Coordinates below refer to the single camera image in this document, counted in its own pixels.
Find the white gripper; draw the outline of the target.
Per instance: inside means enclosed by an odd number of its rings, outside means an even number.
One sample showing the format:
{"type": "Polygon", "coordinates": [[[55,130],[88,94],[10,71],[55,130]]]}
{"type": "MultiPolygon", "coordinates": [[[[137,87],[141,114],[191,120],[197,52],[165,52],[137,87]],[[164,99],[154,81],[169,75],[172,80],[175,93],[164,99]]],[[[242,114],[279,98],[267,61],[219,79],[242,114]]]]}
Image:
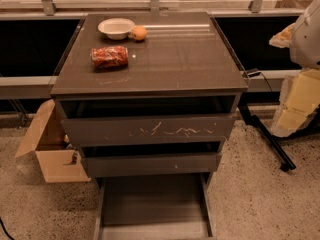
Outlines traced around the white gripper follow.
{"type": "Polygon", "coordinates": [[[291,61],[305,67],[297,75],[284,78],[280,105],[270,128],[274,136],[288,137],[320,104],[320,0],[313,0],[295,24],[275,34],[269,44],[289,48],[291,61]]]}

